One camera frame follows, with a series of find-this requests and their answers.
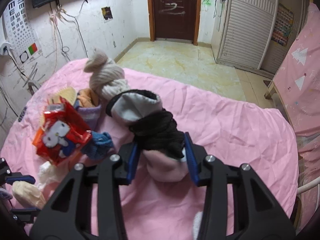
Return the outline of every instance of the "door frame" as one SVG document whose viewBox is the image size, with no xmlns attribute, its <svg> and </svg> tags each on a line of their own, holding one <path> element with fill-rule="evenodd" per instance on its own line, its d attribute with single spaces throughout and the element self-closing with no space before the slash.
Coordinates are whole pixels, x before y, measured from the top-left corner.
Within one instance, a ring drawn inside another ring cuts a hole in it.
<svg viewBox="0 0 320 240">
<path fill-rule="evenodd" d="M 156 38 L 156 28 L 155 28 L 155 14 L 153 0 L 148 0 L 149 9 L 149 26 L 150 26 L 150 40 L 155 41 Z M 195 34 L 193 37 L 193 45 L 198 45 L 198 35 L 200 26 L 200 10 L 201 10 L 201 0 L 196 0 L 196 22 L 195 22 Z"/>
</svg>

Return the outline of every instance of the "white wardrobe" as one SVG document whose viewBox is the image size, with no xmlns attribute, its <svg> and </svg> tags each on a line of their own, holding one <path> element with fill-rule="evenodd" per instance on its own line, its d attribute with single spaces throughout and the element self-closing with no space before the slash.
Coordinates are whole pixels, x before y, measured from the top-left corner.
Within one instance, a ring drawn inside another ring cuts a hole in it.
<svg viewBox="0 0 320 240">
<path fill-rule="evenodd" d="M 294 15 L 286 46 L 271 40 L 279 3 Z M 212 36 L 216 62 L 272 77 L 301 30 L 307 7 L 308 0 L 217 1 Z"/>
</svg>

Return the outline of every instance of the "red snack package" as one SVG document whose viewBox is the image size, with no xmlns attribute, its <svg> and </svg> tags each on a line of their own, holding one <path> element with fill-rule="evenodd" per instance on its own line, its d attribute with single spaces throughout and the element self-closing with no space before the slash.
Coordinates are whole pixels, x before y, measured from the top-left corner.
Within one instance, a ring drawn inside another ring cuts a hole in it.
<svg viewBox="0 0 320 240">
<path fill-rule="evenodd" d="M 64 98 L 61 104 L 48 105 L 44 111 L 43 133 L 38 132 L 33 144 L 37 154 L 58 165 L 75 149 L 80 149 L 92 138 L 89 126 Z"/>
</svg>

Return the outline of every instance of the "red green card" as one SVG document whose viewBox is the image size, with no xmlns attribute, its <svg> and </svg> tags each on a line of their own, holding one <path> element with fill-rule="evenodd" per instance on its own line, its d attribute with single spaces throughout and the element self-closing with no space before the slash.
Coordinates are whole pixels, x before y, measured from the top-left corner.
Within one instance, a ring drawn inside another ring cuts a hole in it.
<svg viewBox="0 0 320 240">
<path fill-rule="evenodd" d="M 29 52 L 30 52 L 30 55 L 32 56 L 37 50 L 37 45 L 34 43 L 32 44 L 29 48 L 28 48 Z"/>
</svg>

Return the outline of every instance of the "wardrobe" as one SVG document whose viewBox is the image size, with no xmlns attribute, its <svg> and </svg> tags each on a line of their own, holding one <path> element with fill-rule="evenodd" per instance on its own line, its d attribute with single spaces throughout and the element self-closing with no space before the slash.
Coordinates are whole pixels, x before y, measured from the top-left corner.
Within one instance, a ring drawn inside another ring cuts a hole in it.
<svg viewBox="0 0 320 240">
<path fill-rule="evenodd" d="M 216 63 L 272 78 L 304 25 L 308 5 L 309 0 L 218 0 Z"/>
</svg>

